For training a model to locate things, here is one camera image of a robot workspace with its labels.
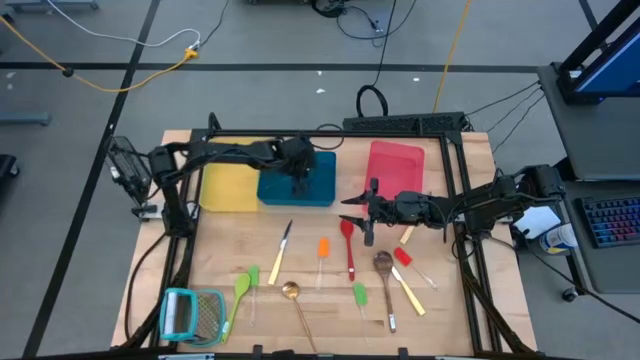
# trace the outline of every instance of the computer keyboard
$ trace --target computer keyboard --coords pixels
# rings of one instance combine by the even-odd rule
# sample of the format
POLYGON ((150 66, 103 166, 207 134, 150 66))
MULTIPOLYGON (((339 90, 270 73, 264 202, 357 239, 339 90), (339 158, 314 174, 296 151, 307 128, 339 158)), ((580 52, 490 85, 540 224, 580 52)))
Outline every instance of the computer keyboard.
POLYGON ((345 130, 349 131, 413 134, 417 134, 420 130, 422 133, 464 131, 469 126, 463 112, 348 118, 344 119, 342 125, 345 130))
POLYGON ((596 248, 640 244, 640 194, 575 201, 596 248))

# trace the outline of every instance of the yellow cable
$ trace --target yellow cable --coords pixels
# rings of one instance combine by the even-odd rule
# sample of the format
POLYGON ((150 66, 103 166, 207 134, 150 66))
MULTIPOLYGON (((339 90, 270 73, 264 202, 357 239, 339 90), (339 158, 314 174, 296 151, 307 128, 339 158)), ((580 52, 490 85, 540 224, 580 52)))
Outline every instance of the yellow cable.
MULTIPOLYGON (((14 28, 3 16, 0 16, 0 20, 9 28, 9 30, 11 30, 12 33, 14 33, 20 40, 22 40, 25 44, 29 45, 29 47, 31 49, 33 49, 33 51, 35 51, 36 53, 38 53, 38 55, 42 56, 45 60, 47 60, 49 63, 51 63, 53 66, 55 66, 56 68, 58 68, 61 71, 65 71, 66 68, 62 65, 60 65, 59 63, 57 63, 55 60, 53 60, 52 58, 50 58, 47 54, 45 54, 42 50, 40 50, 37 46, 35 46, 34 44, 32 44, 29 40, 27 40, 16 28, 14 28)), ((168 69, 162 70, 162 71, 158 71, 157 73, 152 74, 151 76, 149 76, 148 78, 144 79, 143 81, 139 82, 136 85, 130 86, 128 88, 124 88, 124 89, 107 89, 107 88, 103 88, 102 86, 96 85, 94 83, 92 83, 89 80, 86 80, 85 78, 81 77, 80 75, 76 75, 74 74, 73 77, 76 78, 78 81, 84 83, 85 85, 88 85, 96 90, 100 90, 103 92, 108 92, 108 93, 121 93, 121 92, 127 92, 133 89, 137 89, 141 86, 144 86, 145 84, 147 84, 149 81, 153 80, 154 78, 162 75, 162 74, 166 74, 170 71, 173 71, 177 68, 179 68, 180 66, 182 66, 185 62, 197 58, 198 57, 198 53, 195 50, 189 49, 187 48, 185 50, 185 54, 184 57, 182 58, 182 60, 180 60, 178 63, 176 63, 175 65, 169 67, 168 69)))
POLYGON ((440 85, 438 85, 438 92, 436 93, 436 102, 433 104, 433 112, 435 113, 438 110, 438 102, 440 102, 440 93, 442 92, 442 88, 444 87, 444 79, 447 77, 447 71, 449 71, 449 65, 453 60, 453 53, 456 51, 456 45, 458 45, 458 39, 460 38, 460 33, 462 33, 462 28, 464 27, 464 22, 467 19, 467 15, 469 14, 469 8, 471 7, 471 1, 467 0, 467 4, 464 7, 464 12, 462 13, 462 18, 460 19, 460 25, 458 25, 458 30, 456 31, 456 35, 453 38, 453 44, 451 44, 451 50, 449 50, 449 56, 447 57, 447 63, 444 65, 444 72, 442 73, 442 78, 440 79, 440 85))

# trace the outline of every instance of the knife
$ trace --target knife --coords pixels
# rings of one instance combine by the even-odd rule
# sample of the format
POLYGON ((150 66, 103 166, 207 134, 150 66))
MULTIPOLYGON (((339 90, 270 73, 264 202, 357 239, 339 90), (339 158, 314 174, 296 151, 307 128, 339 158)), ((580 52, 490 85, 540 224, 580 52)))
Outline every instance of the knife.
POLYGON ((409 285, 407 285, 407 283, 404 282, 404 280, 402 280, 402 276, 400 276, 400 273, 398 272, 395 266, 391 268, 391 273, 393 274, 393 277, 396 278, 396 280, 398 280, 400 284, 402 284, 402 288, 404 289, 404 292, 407 293, 407 296, 409 297, 409 301, 411 301, 413 308, 416 309, 418 316, 424 315, 425 311, 422 305, 420 304, 420 301, 418 301, 418 298, 413 294, 413 291, 411 291, 411 289, 409 288, 409 285))
POLYGON ((291 223, 293 223, 293 219, 289 221, 289 225, 287 225, 287 229, 284 231, 284 235, 282 236, 282 241, 280 241, 280 251, 278 252, 278 257, 276 257, 275 263, 273 263, 273 268, 271 269, 271 275, 269 276, 269 285, 275 285, 276 279, 278 278, 278 272, 280 271, 280 264, 282 263, 282 255, 284 255, 284 248, 287 247, 287 241, 289 240, 289 230, 291 230, 291 223))

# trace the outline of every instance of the red handle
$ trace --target red handle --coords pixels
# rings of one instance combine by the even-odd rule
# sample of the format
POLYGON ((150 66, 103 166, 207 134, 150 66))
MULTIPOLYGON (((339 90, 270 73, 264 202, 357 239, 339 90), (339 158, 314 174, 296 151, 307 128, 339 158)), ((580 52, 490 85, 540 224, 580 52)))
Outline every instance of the red handle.
POLYGON ((356 268, 353 265, 353 254, 351 253, 351 236, 345 236, 347 239, 347 270, 349 271, 349 280, 356 279, 356 268))

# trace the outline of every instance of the yellow handle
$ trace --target yellow handle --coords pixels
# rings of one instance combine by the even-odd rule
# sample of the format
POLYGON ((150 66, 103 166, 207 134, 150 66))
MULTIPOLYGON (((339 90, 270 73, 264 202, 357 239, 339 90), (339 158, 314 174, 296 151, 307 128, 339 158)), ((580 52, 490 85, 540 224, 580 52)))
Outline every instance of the yellow handle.
POLYGON ((409 285, 407 285, 407 283, 404 281, 401 281, 400 284, 402 284, 402 287, 404 288, 404 292, 407 293, 407 296, 409 297, 409 301, 411 301, 411 304, 413 304, 413 308, 416 309, 416 312, 418 312, 418 315, 419 316, 424 315, 425 314, 424 308, 420 304, 420 301, 418 301, 418 298, 415 295, 413 295, 413 291, 411 291, 411 289, 409 288, 409 285))
POLYGON ((280 249, 276 262, 273 263, 273 269, 271 269, 271 275, 269 275, 269 285, 275 285, 278 278, 278 272, 280 271, 280 263, 282 262, 282 254, 284 254, 284 248, 280 249))
POLYGON ((415 229, 415 226, 409 226, 407 228, 407 230, 404 231, 404 234, 402 234, 402 237, 400 238, 400 243, 402 245, 406 244, 407 241, 409 241, 409 238, 411 237, 411 233, 413 233, 413 229, 415 229))

